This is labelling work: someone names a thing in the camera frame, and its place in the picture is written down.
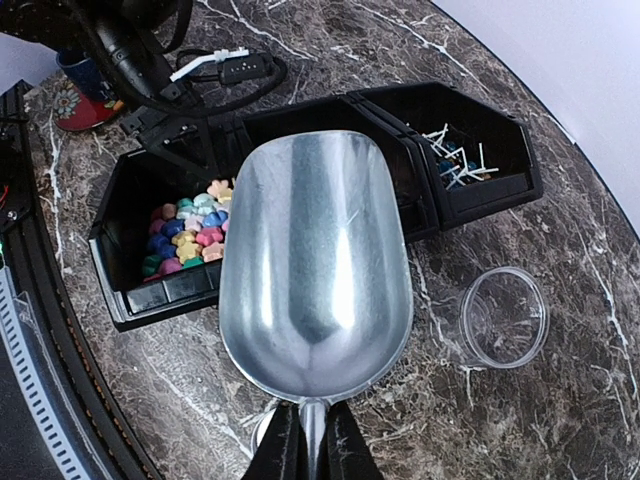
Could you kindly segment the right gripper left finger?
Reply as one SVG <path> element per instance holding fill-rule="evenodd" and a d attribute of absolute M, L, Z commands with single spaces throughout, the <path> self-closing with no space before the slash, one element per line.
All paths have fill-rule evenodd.
<path fill-rule="evenodd" d="M 298 406 L 280 402 L 263 417 L 270 420 L 268 428 L 241 479 L 305 479 L 306 453 Z"/>

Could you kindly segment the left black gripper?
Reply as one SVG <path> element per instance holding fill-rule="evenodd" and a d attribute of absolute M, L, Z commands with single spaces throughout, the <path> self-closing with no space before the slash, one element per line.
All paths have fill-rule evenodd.
<path fill-rule="evenodd" d="M 162 43 L 155 31 L 172 17 L 173 34 Z M 205 175 L 221 167 L 210 119 L 235 110 L 237 103 L 208 106 L 191 81 L 171 78 L 166 55 L 182 46 L 190 20 L 189 14 L 91 14 L 89 39 L 98 65 L 133 103 L 123 129 L 149 153 Z"/>

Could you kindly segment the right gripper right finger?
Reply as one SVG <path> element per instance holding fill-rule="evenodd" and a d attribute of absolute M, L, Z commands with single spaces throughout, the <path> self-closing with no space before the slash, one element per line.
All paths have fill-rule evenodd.
<path fill-rule="evenodd" d="M 325 437 L 325 479 L 384 479 L 346 402 L 330 408 Z"/>

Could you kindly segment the black bin with flower candies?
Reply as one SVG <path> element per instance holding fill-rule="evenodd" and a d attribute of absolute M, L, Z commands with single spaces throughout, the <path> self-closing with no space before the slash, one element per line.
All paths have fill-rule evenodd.
<path fill-rule="evenodd" d="M 214 179 L 235 177 L 239 167 L 224 155 L 202 172 L 143 149 L 119 157 L 89 234 L 99 285 L 118 331 L 218 304 L 220 261 L 148 282 L 142 265 L 148 254 L 152 211 L 204 191 Z"/>

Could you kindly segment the silver metal scoop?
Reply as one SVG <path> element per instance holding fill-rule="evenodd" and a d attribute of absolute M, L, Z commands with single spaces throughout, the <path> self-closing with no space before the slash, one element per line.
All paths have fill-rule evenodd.
<path fill-rule="evenodd" d="M 329 408 L 386 375 L 412 328 L 399 211 L 371 138 L 314 131 L 249 154 L 232 194 L 218 309 L 235 366 L 298 406 L 308 475 L 318 478 Z"/>

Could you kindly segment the black bin with small candies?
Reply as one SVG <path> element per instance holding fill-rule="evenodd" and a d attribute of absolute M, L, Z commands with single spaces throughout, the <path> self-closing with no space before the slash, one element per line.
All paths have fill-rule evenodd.
<path fill-rule="evenodd" d="M 408 243 L 439 232 L 440 224 L 418 147 L 398 128 L 347 95 L 315 99 L 234 119 L 227 136 L 229 160 L 238 168 L 252 150 L 270 140 L 324 130 L 359 132 L 380 148 L 393 181 Z"/>

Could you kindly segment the clear plastic jar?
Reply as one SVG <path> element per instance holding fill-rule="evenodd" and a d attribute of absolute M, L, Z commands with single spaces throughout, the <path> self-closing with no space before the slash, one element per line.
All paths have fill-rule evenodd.
<path fill-rule="evenodd" d="M 526 270 L 501 266 L 477 277 L 459 307 L 458 332 L 467 367 L 522 367 L 542 350 L 550 320 L 546 299 Z"/>

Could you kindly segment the black bin with lollipops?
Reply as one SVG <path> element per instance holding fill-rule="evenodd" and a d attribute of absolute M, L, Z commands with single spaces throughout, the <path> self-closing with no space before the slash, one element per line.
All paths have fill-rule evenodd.
<path fill-rule="evenodd" d="M 356 90 L 350 96 L 396 127 L 421 153 L 418 135 L 445 122 L 460 129 L 467 154 L 477 160 L 479 142 L 488 165 L 501 168 L 495 179 L 446 191 L 434 166 L 426 173 L 440 226 L 450 230 L 486 216 L 538 200 L 543 195 L 540 169 L 522 122 L 439 82 Z"/>

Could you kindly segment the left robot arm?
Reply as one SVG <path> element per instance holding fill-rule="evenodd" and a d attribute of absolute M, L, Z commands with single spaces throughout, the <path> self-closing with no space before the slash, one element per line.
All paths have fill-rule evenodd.
<path fill-rule="evenodd" d="M 55 51 L 88 54 L 108 90 L 129 112 L 121 127 L 149 153 L 205 176 L 221 165 L 210 120 L 226 107 L 210 107 L 185 79 L 173 79 L 166 56 L 182 46 L 191 1 L 4 1 L 1 30 Z"/>

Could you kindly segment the pile of flower candies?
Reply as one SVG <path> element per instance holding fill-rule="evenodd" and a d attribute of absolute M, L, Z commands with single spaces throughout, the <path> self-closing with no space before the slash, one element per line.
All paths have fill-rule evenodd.
<path fill-rule="evenodd" d="M 158 207 L 151 215 L 144 282 L 223 259 L 236 179 L 214 179 L 193 197 Z"/>

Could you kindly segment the silver jar lid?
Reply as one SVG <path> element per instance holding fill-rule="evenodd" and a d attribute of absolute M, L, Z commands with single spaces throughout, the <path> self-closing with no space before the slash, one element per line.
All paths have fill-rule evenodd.
<path fill-rule="evenodd" d="M 251 435 L 250 447 L 251 454 L 255 455 L 259 448 L 259 445 L 264 438 L 266 430 L 268 428 L 270 420 L 267 417 L 263 417 L 254 427 L 254 430 Z"/>

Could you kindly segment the red floral saucer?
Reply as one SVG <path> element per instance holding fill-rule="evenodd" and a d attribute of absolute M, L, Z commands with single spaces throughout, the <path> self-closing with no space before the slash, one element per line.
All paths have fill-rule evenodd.
<path fill-rule="evenodd" d="M 52 114 L 54 123 L 61 130 L 80 132 L 109 122 L 124 106 L 120 100 L 91 100 L 73 83 L 68 82 L 56 92 Z"/>

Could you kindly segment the dark blue mug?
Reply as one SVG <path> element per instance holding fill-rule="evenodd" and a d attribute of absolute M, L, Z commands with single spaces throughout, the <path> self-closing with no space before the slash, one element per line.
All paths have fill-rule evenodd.
<path fill-rule="evenodd" d="M 74 85 L 90 100 L 108 102 L 112 92 L 97 64 L 80 49 L 62 49 L 56 55 L 57 65 Z"/>

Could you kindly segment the pile of lollipops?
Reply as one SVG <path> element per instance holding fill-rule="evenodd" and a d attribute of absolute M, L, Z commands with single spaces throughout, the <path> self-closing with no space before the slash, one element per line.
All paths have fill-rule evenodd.
<path fill-rule="evenodd" d="M 486 182 L 501 173 L 500 167 L 487 164 L 482 142 L 477 145 L 477 160 L 472 159 L 464 146 L 465 134 L 448 122 L 430 132 L 417 132 L 426 142 L 426 150 L 421 153 L 423 168 L 428 173 L 434 166 L 436 178 L 446 191 Z"/>

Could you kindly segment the black front rail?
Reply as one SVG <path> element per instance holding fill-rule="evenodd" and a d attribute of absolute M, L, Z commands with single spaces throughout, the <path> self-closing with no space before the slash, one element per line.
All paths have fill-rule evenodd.
<path fill-rule="evenodd" d="M 1 96 L 1 269 L 9 268 L 31 356 L 89 479 L 160 473 L 111 394 L 72 308 L 35 180 L 20 81 Z M 21 396 L 1 338 L 1 476 L 64 479 Z"/>

